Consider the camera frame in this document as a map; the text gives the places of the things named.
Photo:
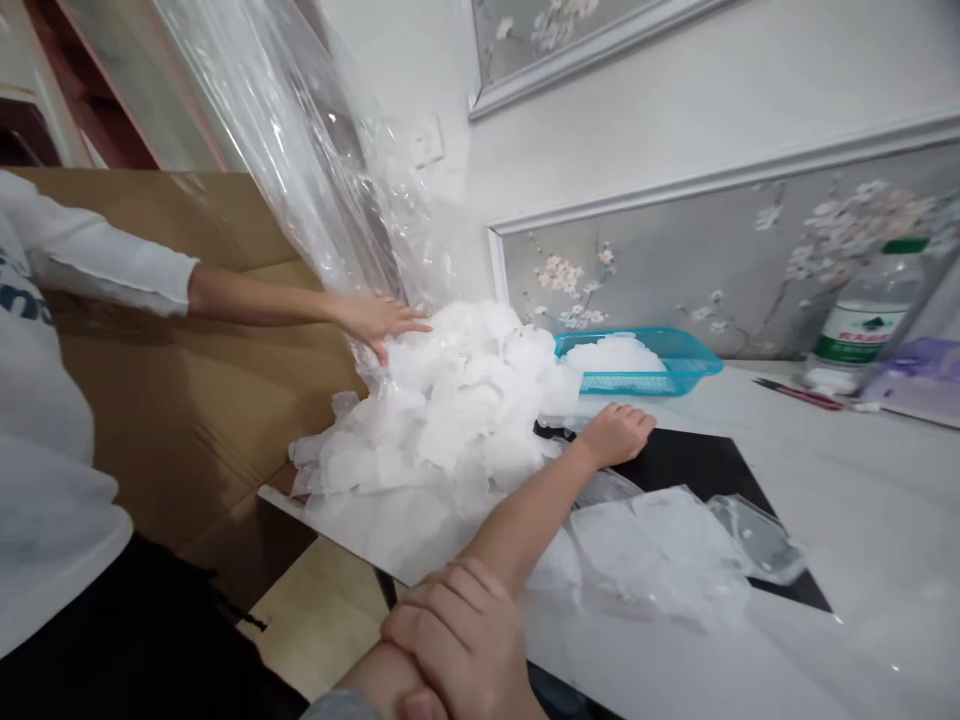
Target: bottle label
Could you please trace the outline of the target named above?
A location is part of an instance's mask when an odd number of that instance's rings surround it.
[[[906,316],[907,310],[871,312],[835,307],[813,352],[834,362],[873,362]]]

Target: light switch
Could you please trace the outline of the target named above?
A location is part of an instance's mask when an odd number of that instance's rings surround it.
[[[433,115],[420,123],[413,136],[413,164],[417,168],[443,160],[443,136],[440,134],[440,119]]]

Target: floral wall panel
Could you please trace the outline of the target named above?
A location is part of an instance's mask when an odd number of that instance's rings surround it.
[[[657,0],[473,0],[483,87]]]
[[[510,302],[551,332],[670,326],[724,357],[810,350],[888,239],[930,235],[932,292],[960,247],[960,143],[503,237]]]

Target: blue plastic basket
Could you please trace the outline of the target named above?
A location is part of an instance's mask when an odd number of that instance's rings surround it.
[[[667,372],[584,373],[581,393],[594,395],[686,395],[700,378],[723,370],[723,361],[690,333],[673,328],[634,328],[609,332],[582,332],[557,335],[557,357],[570,348],[597,342],[607,335],[632,333],[660,356]]]

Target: white table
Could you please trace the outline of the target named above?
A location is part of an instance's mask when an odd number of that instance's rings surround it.
[[[751,382],[795,365],[736,365],[639,404],[660,427],[734,439],[836,615],[752,590],[736,629],[703,634],[528,597],[530,659],[628,719],[960,718],[960,432],[821,410]],[[436,489],[305,508],[262,495],[406,584],[476,527]]]

